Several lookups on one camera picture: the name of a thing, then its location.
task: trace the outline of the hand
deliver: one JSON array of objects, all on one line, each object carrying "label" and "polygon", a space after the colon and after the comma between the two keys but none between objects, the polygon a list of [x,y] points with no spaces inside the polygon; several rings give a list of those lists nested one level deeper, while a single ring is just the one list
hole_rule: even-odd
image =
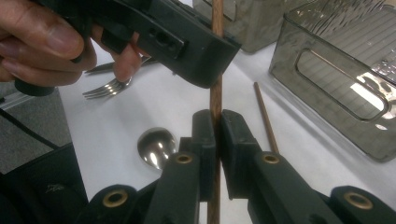
[{"label": "hand", "polygon": [[[72,63],[82,52],[82,61]],[[38,86],[76,82],[96,65],[92,43],[49,9],[28,0],[0,0],[0,81]]]}]

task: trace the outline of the finger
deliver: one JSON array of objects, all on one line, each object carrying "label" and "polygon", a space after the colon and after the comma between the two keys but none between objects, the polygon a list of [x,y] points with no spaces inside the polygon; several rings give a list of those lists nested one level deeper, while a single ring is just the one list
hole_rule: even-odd
[{"label": "finger", "polygon": [[43,70],[18,63],[12,59],[4,59],[1,62],[1,65],[12,76],[27,83],[42,87],[73,84],[81,76],[81,72]]},{"label": "finger", "polygon": [[2,40],[4,38],[7,38],[9,36],[10,36],[9,32],[7,32],[7,31],[5,31],[5,30],[0,28],[0,40]]},{"label": "finger", "polygon": [[12,76],[6,69],[0,66],[0,82],[9,82],[14,80],[15,77]]},{"label": "finger", "polygon": [[96,65],[96,54],[91,41],[87,42],[82,60],[79,63],[72,63],[70,60],[33,49],[14,36],[0,41],[0,55],[4,58],[15,59],[19,63],[46,70],[77,72],[91,69]]},{"label": "finger", "polygon": [[128,44],[114,63],[114,74],[119,81],[126,81],[139,70],[141,63],[139,53]]},{"label": "finger", "polygon": [[77,31],[49,9],[26,0],[0,0],[0,27],[34,49],[65,59],[83,51]]}]

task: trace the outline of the black cable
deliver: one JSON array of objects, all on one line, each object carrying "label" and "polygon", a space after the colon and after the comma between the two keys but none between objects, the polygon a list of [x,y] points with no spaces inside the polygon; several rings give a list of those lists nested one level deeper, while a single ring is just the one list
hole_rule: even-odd
[{"label": "black cable", "polygon": [[53,144],[51,141],[45,139],[44,137],[40,136],[38,133],[35,133],[28,127],[26,127],[24,124],[22,124],[20,121],[12,117],[12,115],[8,114],[5,110],[0,108],[0,115],[7,119],[9,122],[20,128],[24,133],[29,134],[31,137],[33,137],[35,140],[41,142],[42,144],[46,145],[47,147],[50,147],[52,149],[58,149],[59,147]]}]

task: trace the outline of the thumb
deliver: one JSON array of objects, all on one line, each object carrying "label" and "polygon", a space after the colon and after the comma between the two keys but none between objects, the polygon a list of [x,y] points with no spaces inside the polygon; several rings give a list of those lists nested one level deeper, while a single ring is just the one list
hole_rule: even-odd
[{"label": "thumb", "polygon": [[0,30],[28,46],[65,59],[83,51],[78,32],[49,9],[26,0],[0,0],[0,5]]}]

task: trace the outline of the clear plastic container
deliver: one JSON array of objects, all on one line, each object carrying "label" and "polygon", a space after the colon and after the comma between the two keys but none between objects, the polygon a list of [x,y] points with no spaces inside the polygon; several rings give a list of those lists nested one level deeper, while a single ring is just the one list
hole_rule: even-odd
[{"label": "clear plastic container", "polygon": [[396,11],[385,1],[290,11],[270,73],[371,158],[396,156]]}]

